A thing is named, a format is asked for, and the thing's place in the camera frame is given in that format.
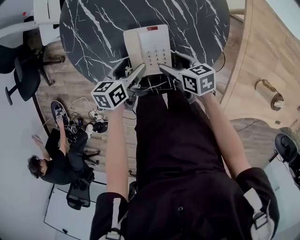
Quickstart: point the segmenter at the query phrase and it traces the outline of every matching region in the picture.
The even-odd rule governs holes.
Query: black marble table
[[[210,66],[227,42],[230,17],[226,0],[66,0],[60,37],[75,68],[93,83],[128,60],[125,30],[166,24],[172,53],[180,52]],[[172,54],[172,65],[181,68]],[[164,75],[143,78],[141,90],[173,88]]]

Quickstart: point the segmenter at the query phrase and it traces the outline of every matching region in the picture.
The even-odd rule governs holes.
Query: red label
[[[147,27],[147,31],[158,30],[158,26],[155,27]]]

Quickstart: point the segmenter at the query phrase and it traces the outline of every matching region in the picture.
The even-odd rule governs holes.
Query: white strap
[[[275,228],[275,223],[269,215],[270,202],[267,207],[267,212],[264,213],[261,212],[261,208],[263,207],[262,201],[254,188],[246,192],[244,197],[254,210],[254,224],[252,224],[250,230],[252,240],[270,240]]]
[[[128,211],[127,211],[126,214],[124,214],[124,216],[120,220],[120,222],[118,222],[119,212],[120,212],[120,204],[121,204],[121,199],[120,198],[114,198],[114,200],[113,200],[113,208],[112,208],[112,229],[118,229],[118,230],[120,230],[121,229],[121,223],[122,223],[122,221],[128,215]],[[110,240],[124,240],[124,237],[121,236],[119,234],[119,232],[111,231],[111,232],[108,232],[106,235],[102,236],[99,240],[106,240],[106,239],[110,239]]]
[[[121,204],[121,199],[120,198],[115,198],[113,200],[112,228],[118,228],[118,218],[119,218],[119,207],[120,207],[120,204]]]
[[[254,209],[254,213],[259,212],[260,209],[263,207],[263,203],[254,188],[247,191],[244,194],[244,197],[247,199],[248,203]]]

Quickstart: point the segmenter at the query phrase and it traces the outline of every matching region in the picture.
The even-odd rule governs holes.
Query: man
[[[97,199],[91,240],[274,236],[279,212],[266,174],[247,162],[242,142],[216,98],[209,93],[199,99],[209,119],[179,90],[168,93],[168,107],[162,96],[139,98],[138,192],[130,202],[124,106],[110,113],[107,192]]]
[[[48,148],[56,148],[58,141],[55,141],[55,131],[49,137],[46,147],[38,136],[33,136],[34,142],[42,151],[43,159],[37,156],[32,156],[28,159],[28,168],[33,176],[37,179],[41,178],[44,181],[66,185],[74,182],[77,179],[76,175],[81,175],[84,172],[84,164],[82,154],[87,141],[90,139],[93,128],[97,127],[91,124],[87,125],[87,129],[83,132],[72,146],[71,150],[66,151],[66,133],[62,117],[57,118],[57,125],[60,129],[60,147],[55,152],[52,160],[50,160]]]

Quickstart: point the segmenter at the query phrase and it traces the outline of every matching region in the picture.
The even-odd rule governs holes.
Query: office chair
[[[288,163],[289,172],[295,182],[295,185],[300,190],[300,153],[294,140],[283,133],[280,133],[275,138],[275,157],[279,154],[282,157],[283,163]]]
[[[99,165],[99,163],[100,163],[99,160],[94,161],[94,160],[92,160],[90,158],[94,157],[94,156],[97,156],[97,155],[100,155],[100,153],[101,153],[100,150],[98,150],[96,153],[92,153],[92,154],[86,154],[86,153],[84,153],[83,156],[82,156],[82,159],[83,159],[83,161],[87,161],[87,162],[92,163],[94,165]]]
[[[13,104],[11,95],[18,89],[24,101],[28,101],[38,90],[41,82],[40,74],[43,76],[48,86],[55,81],[50,82],[44,70],[44,66],[59,64],[65,61],[65,57],[59,60],[43,62],[45,47],[39,54],[34,54],[35,50],[31,50],[26,45],[17,48],[8,48],[0,45],[0,73],[8,74],[14,69],[15,86],[5,93],[10,105]]]
[[[69,207],[80,210],[81,207],[90,206],[90,184],[95,179],[94,169],[84,163],[84,173],[77,176],[77,180],[70,184],[67,193],[67,204]]]

